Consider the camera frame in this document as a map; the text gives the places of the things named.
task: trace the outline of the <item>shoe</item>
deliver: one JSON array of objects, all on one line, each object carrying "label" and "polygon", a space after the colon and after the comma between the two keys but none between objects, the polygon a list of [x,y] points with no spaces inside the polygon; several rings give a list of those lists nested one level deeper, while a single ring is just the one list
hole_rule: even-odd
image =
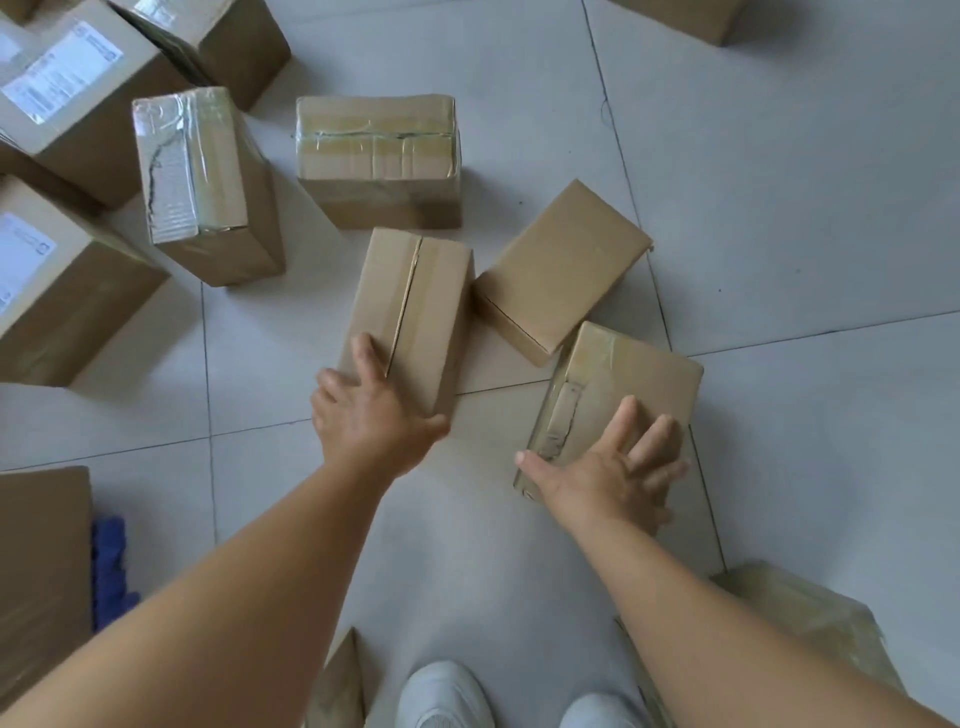
[{"label": "shoe", "polygon": [[560,728],[647,728],[647,721],[623,698],[592,693],[567,709]]},{"label": "shoe", "polygon": [[400,694],[396,728],[495,728],[483,689],[465,667],[434,663],[417,670]]}]

